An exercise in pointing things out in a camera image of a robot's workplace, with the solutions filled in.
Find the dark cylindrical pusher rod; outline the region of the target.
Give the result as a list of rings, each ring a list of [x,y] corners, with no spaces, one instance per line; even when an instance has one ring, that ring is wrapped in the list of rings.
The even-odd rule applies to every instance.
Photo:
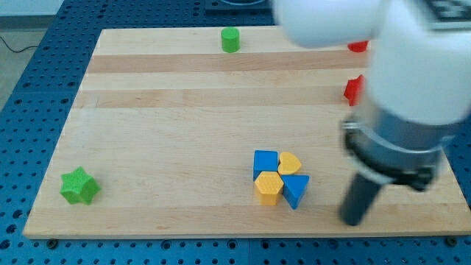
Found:
[[[359,225],[382,187],[381,184],[368,180],[362,174],[357,173],[340,206],[341,220],[350,226]]]

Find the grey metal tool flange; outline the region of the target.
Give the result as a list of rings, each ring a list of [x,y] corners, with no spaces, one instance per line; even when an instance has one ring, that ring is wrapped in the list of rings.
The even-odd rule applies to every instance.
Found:
[[[344,148],[356,174],[374,186],[425,191],[434,182],[455,124],[429,125],[400,118],[366,98],[343,120]]]

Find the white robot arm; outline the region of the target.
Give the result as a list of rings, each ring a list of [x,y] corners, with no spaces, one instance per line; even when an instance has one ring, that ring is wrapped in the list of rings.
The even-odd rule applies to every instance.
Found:
[[[342,123],[356,175],[341,204],[357,225],[387,184],[424,191],[470,114],[468,1],[273,1],[305,48],[372,42],[358,104]]]

